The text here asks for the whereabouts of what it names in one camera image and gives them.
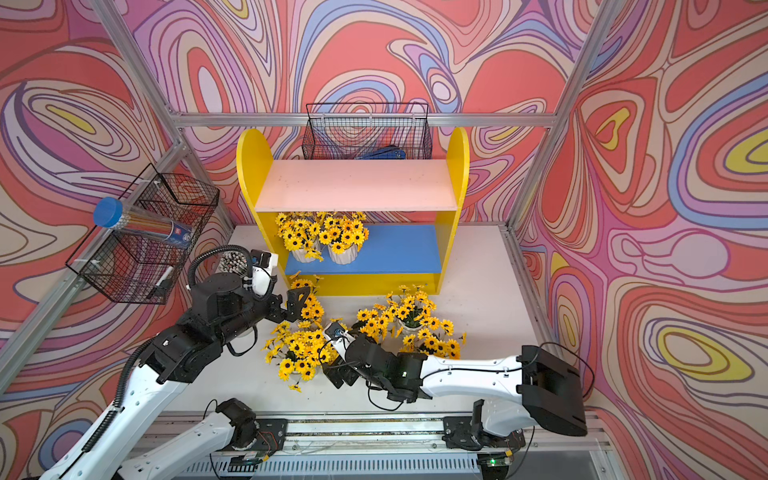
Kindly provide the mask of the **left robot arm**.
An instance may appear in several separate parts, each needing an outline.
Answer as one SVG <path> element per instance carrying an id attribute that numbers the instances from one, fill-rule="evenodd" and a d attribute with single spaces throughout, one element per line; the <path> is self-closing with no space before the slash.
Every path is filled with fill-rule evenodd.
<path id="1" fill-rule="evenodd" d="M 195 382 L 232 342 L 256 331 L 262 320 L 298 320 L 310 296 L 308 286 L 275 293 L 275 253 L 225 245 L 190 264 L 187 288 L 192 305 L 172 326 L 141 344 L 126 360 L 113 402 L 45 479 L 172 478 L 198 457 L 222 448 L 245 450 L 263 437 L 257 416 L 235 398 L 187 432 L 143 459 L 128 454 L 167 405 Z"/>

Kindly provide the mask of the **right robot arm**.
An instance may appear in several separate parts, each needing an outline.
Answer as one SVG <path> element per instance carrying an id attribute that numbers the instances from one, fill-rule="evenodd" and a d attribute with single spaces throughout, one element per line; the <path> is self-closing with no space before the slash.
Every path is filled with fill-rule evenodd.
<path id="1" fill-rule="evenodd" d="M 474 397 L 470 416 L 443 420 L 449 448 L 516 451 L 525 444 L 523 430 L 533 427 L 568 437 L 588 433 L 579 371 L 540 346 L 525 345 L 519 355 L 500 359 L 455 360 L 394 354 L 337 323 L 324 337 L 341 358 L 337 367 L 354 371 L 391 401 Z"/>

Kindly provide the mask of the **sunflower pot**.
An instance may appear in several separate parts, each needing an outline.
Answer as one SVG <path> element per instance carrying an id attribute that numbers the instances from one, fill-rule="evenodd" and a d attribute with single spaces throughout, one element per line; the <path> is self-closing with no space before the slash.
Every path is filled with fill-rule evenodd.
<path id="1" fill-rule="evenodd" d="M 439 358 L 459 360 L 467 343 L 465 332 L 456 333 L 450 320 L 426 319 L 419 328 L 403 328 L 400 353 L 423 353 Z"/>
<path id="2" fill-rule="evenodd" d="M 329 213 L 320 221 L 319 243 L 337 265 L 349 265 L 356 260 L 369 239 L 365 225 L 367 215 L 360 211 Z"/>
<path id="3" fill-rule="evenodd" d="M 339 322 L 348 331 L 347 327 L 342 323 L 341 319 L 332 319 L 330 323 L 332 322 Z M 326 344 L 326 337 L 324 335 L 324 330 L 326 327 L 323 327 L 320 330 L 320 346 L 312 353 L 311 356 L 311 359 L 314 360 L 315 363 L 319 366 L 324 364 L 331 364 L 339 356 L 332 347 L 329 347 Z"/>
<path id="4" fill-rule="evenodd" d="M 277 236 L 291 256 L 300 263 L 322 262 L 319 216 L 314 212 L 280 212 L 275 223 Z"/>
<path id="5" fill-rule="evenodd" d="M 434 316 L 437 304 L 425 285 L 400 285 L 397 291 L 386 295 L 386 301 L 388 312 L 404 331 L 416 333 L 421 329 L 435 330 L 439 326 L 439 320 Z"/>
<path id="6" fill-rule="evenodd" d="M 297 273 L 289 276 L 289 287 L 291 289 L 302 287 L 310 289 L 309 295 L 301 309 L 301 321 L 299 323 L 301 328 L 309 327 L 310 325 L 320 326 L 322 324 L 325 309 L 317 296 L 319 284 L 322 281 L 323 278 L 317 275 L 303 276 L 301 273 Z"/>
<path id="7" fill-rule="evenodd" d="M 401 329 L 396 323 L 396 308 L 394 306 L 374 305 L 370 309 L 360 309 L 357 321 L 351 330 L 362 333 L 375 343 L 381 343 L 387 338 L 397 338 Z"/>
<path id="8" fill-rule="evenodd" d="M 291 390 L 301 392 L 301 386 L 313 380 L 320 368 L 320 340 L 316 323 L 305 320 L 294 326 L 284 321 L 272 330 L 263 347 L 265 362 L 277 366 L 278 378 Z"/>

